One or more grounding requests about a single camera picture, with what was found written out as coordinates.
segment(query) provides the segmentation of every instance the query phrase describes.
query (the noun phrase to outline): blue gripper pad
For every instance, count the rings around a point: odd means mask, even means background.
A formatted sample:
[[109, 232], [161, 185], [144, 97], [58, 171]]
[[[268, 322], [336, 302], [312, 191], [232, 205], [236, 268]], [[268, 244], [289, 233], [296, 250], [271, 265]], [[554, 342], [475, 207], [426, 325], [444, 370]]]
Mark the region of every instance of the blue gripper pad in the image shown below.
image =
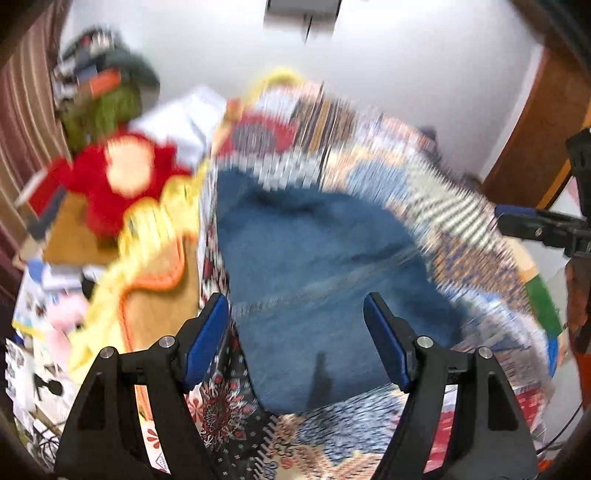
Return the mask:
[[535, 208], [516, 207], [513, 205], [497, 205], [495, 207], [495, 216], [499, 218], [503, 213], [511, 213], [513, 215], [524, 215], [529, 217], [536, 217], [538, 213]]
[[187, 320], [176, 336], [180, 379], [187, 391], [201, 383], [230, 320], [228, 301], [214, 293], [198, 317]]
[[392, 314], [379, 293], [365, 297], [363, 318], [388, 378], [408, 393], [418, 375], [414, 349], [417, 335], [406, 320]]

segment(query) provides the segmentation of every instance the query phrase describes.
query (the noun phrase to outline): black cable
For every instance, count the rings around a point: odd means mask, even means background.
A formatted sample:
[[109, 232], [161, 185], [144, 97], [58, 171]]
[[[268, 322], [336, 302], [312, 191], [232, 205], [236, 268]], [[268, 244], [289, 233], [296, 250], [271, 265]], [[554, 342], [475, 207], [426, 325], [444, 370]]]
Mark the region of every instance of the black cable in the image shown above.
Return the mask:
[[46, 438], [45, 434], [52, 428], [59, 427], [64, 423], [66, 423], [66, 421], [55, 423], [35, 436], [35, 443], [33, 445], [35, 456], [37, 459], [43, 461], [43, 463], [45, 463], [45, 465], [52, 470], [56, 461], [57, 448], [60, 444], [59, 436], [52, 434], [52, 436]]
[[556, 437], [554, 437], [552, 440], [550, 440], [548, 443], [546, 443], [546, 445], [544, 445], [542, 448], [539, 448], [535, 451], [536, 455], [539, 455], [543, 451], [547, 450], [548, 447], [550, 447], [556, 440], [558, 440], [560, 438], [560, 436], [566, 431], [566, 429], [569, 428], [570, 424], [573, 422], [574, 418], [577, 416], [577, 413], [579, 413], [581, 411], [581, 408], [583, 408], [583, 402], [581, 402], [581, 405], [579, 405], [579, 408], [577, 408], [577, 410], [573, 413], [573, 416], [566, 423], [566, 425], [563, 427], [563, 429], [559, 431], [558, 435]]
[[553, 445], [550, 445], [550, 446], [547, 448], [547, 450], [548, 450], [549, 452], [555, 452], [556, 450], [560, 450], [560, 449], [562, 449], [562, 447], [563, 447], [564, 445], [566, 445], [566, 443], [567, 443], [567, 441], [566, 441], [566, 440], [563, 440], [562, 442], [556, 442], [555, 444], [553, 444]]

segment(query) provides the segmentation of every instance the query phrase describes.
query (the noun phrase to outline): orange trim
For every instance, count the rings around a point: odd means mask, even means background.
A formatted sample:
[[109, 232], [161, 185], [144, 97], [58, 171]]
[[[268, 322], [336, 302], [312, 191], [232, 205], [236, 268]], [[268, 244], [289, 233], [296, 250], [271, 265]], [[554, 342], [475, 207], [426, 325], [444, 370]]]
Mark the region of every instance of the orange trim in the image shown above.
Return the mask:
[[178, 282], [180, 282], [181, 278], [183, 277], [183, 272], [185, 268], [183, 237], [177, 237], [174, 242], [177, 247], [176, 251], [178, 255], [178, 261], [174, 265], [172, 272], [165, 274], [162, 277], [137, 278], [135, 281], [127, 285], [121, 293], [121, 296], [119, 298], [119, 306], [117, 309], [117, 317], [119, 320], [119, 327], [121, 328], [121, 333], [123, 336], [124, 346], [128, 352], [134, 351], [134, 348], [132, 341], [132, 333], [129, 329], [127, 318], [125, 317], [124, 307], [125, 302], [127, 301], [127, 297], [132, 291], [139, 290], [141, 288], [144, 288], [146, 290], [164, 291], [173, 288], [178, 284]]
[[[585, 118], [581, 128], [588, 127], [589, 125], [591, 125], [591, 102], [589, 102], [589, 105], [587, 106], [587, 112], [585, 113]], [[552, 202], [552, 200], [554, 200], [556, 196], [560, 194], [569, 177], [570, 160], [567, 159], [558, 172], [558, 175], [556, 175], [552, 185], [550, 185], [550, 188], [546, 191], [546, 193], [544, 193], [544, 196], [538, 202], [538, 205], [536, 205], [536, 208], [550, 208], [550, 202]]]
[[562, 168], [556, 175], [556, 178], [550, 185], [550, 188], [544, 193], [542, 199], [536, 205], [536, 208], [549, 208], [550, 202], [556, 197], [556, 194], [560, 193], [562, 188], [564, 187], [564, 183], [569, 179], [570, 176], [570, 160], [567, 160], [562, 165]]
[[146, 420], [153, 420], [152, 408], [150, 406], [150, 397], [148, 396], [148, 387], [145, 385], [135, 386], [135, 396], [137, 403], [142, 408], [142, 415]]

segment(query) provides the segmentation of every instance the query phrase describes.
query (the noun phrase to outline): white cloth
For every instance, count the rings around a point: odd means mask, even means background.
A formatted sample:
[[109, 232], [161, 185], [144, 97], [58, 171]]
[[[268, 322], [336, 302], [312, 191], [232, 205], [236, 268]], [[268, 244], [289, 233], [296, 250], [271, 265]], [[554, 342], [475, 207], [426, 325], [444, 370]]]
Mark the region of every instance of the white cloth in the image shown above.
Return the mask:
[[131, 121], [129, 129], [158, 143], [174, 143], [177, 164], [194, 170], [209, 152], [213, 133], [225, 112], [226, 99], [200, 85], [187, 96]]

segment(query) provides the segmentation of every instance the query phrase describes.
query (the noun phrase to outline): patterned blanket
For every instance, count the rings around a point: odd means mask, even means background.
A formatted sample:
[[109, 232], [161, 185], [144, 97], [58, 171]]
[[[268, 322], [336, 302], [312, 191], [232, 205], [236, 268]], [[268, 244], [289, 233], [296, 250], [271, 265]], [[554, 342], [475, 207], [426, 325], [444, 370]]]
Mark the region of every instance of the patterned blanket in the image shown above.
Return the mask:
[[[411, 232], [439, 290], [469, 312], [457, 348], [486, 345], [495, 352], [535, 428], [550, 384], [547, 336], [532, 313], [512, 251], [496, 229], [493, 206], [437, 167], [437, 145], [420, 131], [318, 85], [266, 90], [252, 110], [248, 122], [230, 133], [201, 193], [200, 307], [214, 291], [229, 294], [217, 247], [217, 168], [250, 172], [268, 189], [318, 186], [377, 202]], [[254, 121], [256, 116], [264, 120]], [[207, 380], [187, 397], [222, 478], [371, 477], [406, 395], [388, 385], [278, 418], [256, 399], [247, 363], [231, 330]], [[443, 462], [455, 397], [456, 389], [448, 387], [427, 470]], [[153, 465], [167, 471], [153, 423], [142, 428]]]

